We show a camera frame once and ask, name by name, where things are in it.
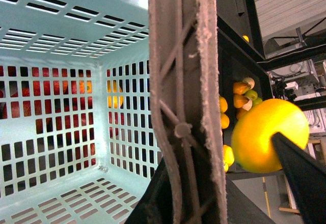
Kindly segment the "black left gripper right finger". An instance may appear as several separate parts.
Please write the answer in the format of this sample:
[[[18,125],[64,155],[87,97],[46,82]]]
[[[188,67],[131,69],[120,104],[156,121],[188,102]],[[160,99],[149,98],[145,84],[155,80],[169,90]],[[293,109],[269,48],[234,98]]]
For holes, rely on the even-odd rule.
[[[304,223],[325,223],[325,166],[280,132],[271,141]]]

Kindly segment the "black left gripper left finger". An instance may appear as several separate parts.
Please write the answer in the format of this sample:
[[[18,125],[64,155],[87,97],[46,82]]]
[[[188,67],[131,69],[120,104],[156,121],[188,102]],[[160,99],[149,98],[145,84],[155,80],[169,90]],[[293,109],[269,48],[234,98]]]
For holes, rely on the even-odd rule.
[[[164,156],[126,223],[273,223],[222,165],[222,155]]]

